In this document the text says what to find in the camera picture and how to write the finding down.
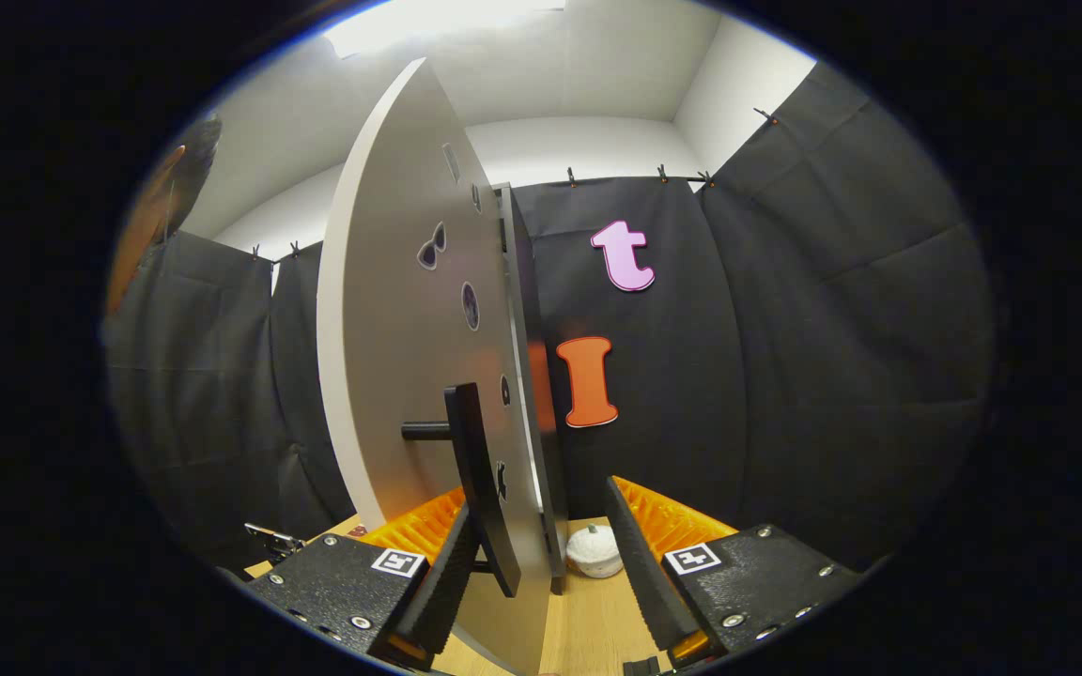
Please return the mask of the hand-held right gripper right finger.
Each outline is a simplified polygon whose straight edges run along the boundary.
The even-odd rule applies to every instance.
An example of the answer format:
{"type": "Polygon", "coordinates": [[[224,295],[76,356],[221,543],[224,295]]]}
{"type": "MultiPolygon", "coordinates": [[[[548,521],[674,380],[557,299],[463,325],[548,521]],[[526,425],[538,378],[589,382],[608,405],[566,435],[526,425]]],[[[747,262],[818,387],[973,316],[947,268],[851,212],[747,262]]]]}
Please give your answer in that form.
{"type": "Polygon", "coordinates": [[[754,652],[862,575],[774,525],[739,530],[619,476],[606,517],[642,619],[673,668],[754,652]]]}

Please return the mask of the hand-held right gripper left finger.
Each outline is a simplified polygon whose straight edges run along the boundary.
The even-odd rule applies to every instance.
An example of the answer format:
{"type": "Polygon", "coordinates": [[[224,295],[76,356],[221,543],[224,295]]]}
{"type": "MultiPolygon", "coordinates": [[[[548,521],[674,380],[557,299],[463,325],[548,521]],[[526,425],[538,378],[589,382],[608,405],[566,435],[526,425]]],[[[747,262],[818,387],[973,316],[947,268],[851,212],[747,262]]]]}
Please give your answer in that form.
{"type": "Polygon", "coordinates": [[[454,629],[478,548],[457,487],[364,536],[319,535],[246,591],[349,652],[428,670],[454,629]]]}

